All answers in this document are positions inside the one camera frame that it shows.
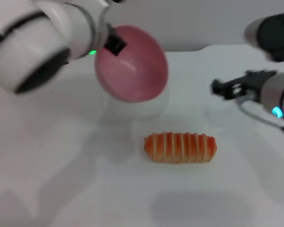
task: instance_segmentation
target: striped bread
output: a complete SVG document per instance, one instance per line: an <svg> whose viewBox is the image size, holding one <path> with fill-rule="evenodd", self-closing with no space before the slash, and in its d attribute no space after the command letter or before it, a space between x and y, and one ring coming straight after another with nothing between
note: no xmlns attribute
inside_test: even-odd
<svg viewBox="0 0 284 227"><path fill-rule="evenodd" d="M158 163L206 163L217 150L214 137L205 134L154 133L144 141L145 152Z"/></svg>

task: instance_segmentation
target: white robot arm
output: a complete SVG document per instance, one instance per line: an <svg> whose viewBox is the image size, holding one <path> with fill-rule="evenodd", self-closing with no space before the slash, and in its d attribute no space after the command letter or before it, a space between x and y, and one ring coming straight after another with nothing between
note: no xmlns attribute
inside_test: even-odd
<svg viewBox="0 0 284 227"><path fill-rule="evenodd" d="M64 4L0 0L0 86L25 93L92 50L106 47L117 56L126 43L105 21L111 4L111 0Z"/></svg>

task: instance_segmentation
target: blue light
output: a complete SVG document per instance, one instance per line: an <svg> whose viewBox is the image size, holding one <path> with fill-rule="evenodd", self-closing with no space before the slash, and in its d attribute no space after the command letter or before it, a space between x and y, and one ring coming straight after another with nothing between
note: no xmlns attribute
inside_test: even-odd
<svg viewBox="0 0 284 227"><path fill-rule="evenodd" d="M277 118L283 117L283 112L282 112L282 110L281 110L279 107L277 107L277 106L272 110L272 113L273 113L273 115L275 115Z"/></svg>

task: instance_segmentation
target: white background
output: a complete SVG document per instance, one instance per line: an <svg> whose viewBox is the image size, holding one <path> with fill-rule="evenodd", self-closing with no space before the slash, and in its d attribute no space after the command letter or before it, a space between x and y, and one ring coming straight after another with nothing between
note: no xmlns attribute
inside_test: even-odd
<svg viewBox="0 0 284 227"><path fill-rule="evenodd" d="M140 26L168 51L191 51L243 43L250 22L283 12L284 0L127 0L114 5L108 20Z"/></svg>
<svg viewBox="0 0 284 227"><path fill-rule="evenodd" d="M168 52L168 89L128 104L101 89L93 58L31 95L0 88L0 227L284 227L284 134L209 89L284 63L245 45ZM163 131L214 136L216 155L153 163L143 138Z"/></svg>

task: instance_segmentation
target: cable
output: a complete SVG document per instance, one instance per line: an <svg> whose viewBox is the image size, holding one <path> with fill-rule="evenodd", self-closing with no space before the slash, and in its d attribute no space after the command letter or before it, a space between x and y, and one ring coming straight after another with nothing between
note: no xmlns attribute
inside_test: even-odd
<svg viewBox="0 0 284 227"><path fill-rule="evenodd" d="M250 118L252 118L252 119L254 119L254 120L258 121L258 122L261 122L261 123L264 123L264 124L266 124L266 125L269 125L269 126L271 126L271 127L277 128L277 129L281 130L282 132L284 132L284 126L281 126L281 125L279 125L279 124L277 124L277 123L274 123L274 122L271 122L271 121L269 121L269 120L266 120L266 119L264 119L264 118L262 118L262 117L259 117L259 116L255 115L254 113L248 111L247 109L245 109L245 108L243 107L243 104L244 104L245 102L247 102L247 101L253 101L254 99L255 99L255 96L254 96L253 94L248 94L248 95L246 95L246 96L236 98L236 99L235 99L235 102L236 102L236 104L237 104L238 109L239 109L241 112L243 112L245 115L247 115L248 117L250 117Z"/></svg>

